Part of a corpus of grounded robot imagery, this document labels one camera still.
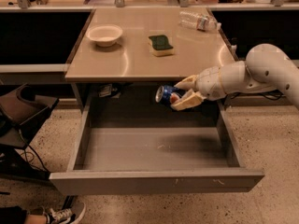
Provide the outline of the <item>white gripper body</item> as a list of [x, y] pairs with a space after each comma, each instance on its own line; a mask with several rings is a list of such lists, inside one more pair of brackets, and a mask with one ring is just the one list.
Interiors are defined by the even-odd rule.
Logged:
[[201, 72], [195, 82], [196, 89], [209, 101], [219, 100], [226, 96], [221, 85], [221, 69], [210, 67]]

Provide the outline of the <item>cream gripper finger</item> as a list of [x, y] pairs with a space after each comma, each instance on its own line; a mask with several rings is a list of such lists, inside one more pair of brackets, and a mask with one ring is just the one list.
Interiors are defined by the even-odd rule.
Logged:
[[170, 106], [176, 111], [181, 111], [196, 107], [203, 103], [204, 100], [205, 97], [199, 91], [188, 90], [182, 97], [173, 92], [170, 95]]
[[189, 77], [186, 77], [182, 79], [180, 82], [178, 82], [175, 87], [188, 91], [190, 89], [193, 89], [194, 91], [196, 90], [196, 80], [197, 80], [197, 75], [191, 75]]

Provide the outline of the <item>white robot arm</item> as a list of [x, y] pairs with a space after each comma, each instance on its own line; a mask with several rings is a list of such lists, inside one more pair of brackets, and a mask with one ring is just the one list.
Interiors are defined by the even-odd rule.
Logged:
[[204, 100], [215, 101], [232, 93], [259, 93], [279, 90], [299, 109], [299, 68], [278, 47], [260, 44], [253, 47], [245, 61], [213, 66], [175, 85], [186, 93], [172, 94], [171, 107], [180, 111]]

